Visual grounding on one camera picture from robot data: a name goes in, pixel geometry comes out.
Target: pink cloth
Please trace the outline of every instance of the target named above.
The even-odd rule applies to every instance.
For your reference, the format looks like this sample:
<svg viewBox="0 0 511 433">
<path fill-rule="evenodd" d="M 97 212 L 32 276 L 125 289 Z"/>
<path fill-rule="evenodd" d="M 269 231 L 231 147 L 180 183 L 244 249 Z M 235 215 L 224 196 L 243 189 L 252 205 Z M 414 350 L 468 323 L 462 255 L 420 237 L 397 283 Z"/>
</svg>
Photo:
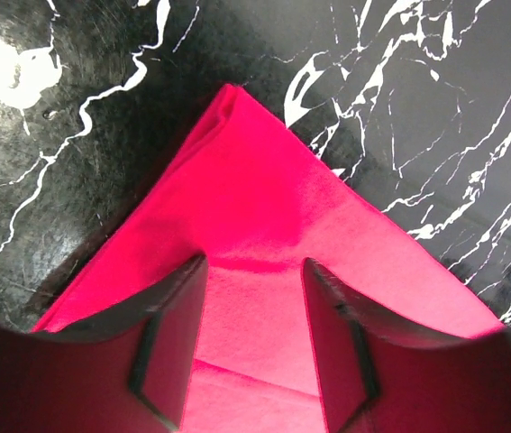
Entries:
<svg viewBox="0 0 511 433">
<path fill-rule="evenodd" d="M 182 431 L 324 431 L 301 262 L 457 336 L 501 327 L 242 88 L 225 86 L 146 199 L 39 321 L 64 326 L 210 264 Z"/>
</svg>

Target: pink felt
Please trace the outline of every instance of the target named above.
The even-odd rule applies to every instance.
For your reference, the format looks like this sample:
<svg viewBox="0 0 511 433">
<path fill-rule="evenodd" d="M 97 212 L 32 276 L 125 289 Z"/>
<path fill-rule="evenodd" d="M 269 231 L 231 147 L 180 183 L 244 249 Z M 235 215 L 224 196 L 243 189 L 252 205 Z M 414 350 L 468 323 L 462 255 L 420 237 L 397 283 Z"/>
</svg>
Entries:
<svg viewBox="0 0 511 433">
<path fill-rule="evenodd" d="M 306 400 L 319 395 L 300 281 L 308 256 L 428 327 L 458 336 L 501 327 L 475 295 L 277 118 L 242 88 L 225 86 L 151 193 L 35 330 L 58 331 L 105 309 L 197 252 L 207 255 L 210 272 L 196 366 L 213 366 L 210 378 L 217 369 L 227 373 L 212 381 L 194 368 L 187 432 L 266 431 L 257 424 L 264 413 L 266 426 L 304 431 L 289 427 L 298 421 L 285 420 L 300 416 L 303 400 L 313 407 L 306 431 L 324 429 L 319 400 Z M 226 386 L 228 372 L 249 381 Z M 251 395 L 254 383 L 258 391 Z M 297 397 L 281 400 L 284 393 Z M 277 399 L 280 404 L 272 402 Z M 206 410 L 214 401 L 220 410 Z M 216 427 L 207 428 L 211 422 Z"/>
</svg>

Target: marble countertop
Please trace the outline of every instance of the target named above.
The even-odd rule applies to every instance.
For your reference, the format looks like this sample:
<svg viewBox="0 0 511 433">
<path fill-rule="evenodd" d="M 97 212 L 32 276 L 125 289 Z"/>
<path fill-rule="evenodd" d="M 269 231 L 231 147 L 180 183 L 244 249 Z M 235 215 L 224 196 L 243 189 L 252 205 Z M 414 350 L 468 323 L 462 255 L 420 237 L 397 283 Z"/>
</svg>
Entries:
<svg viewBox="0 0 511 433">
<path fill-rule="evenodd" d="M 29 328 L 224 82 L 511 325 L 505 0 L 0 0 L 0 322 Z"/>
</svg>

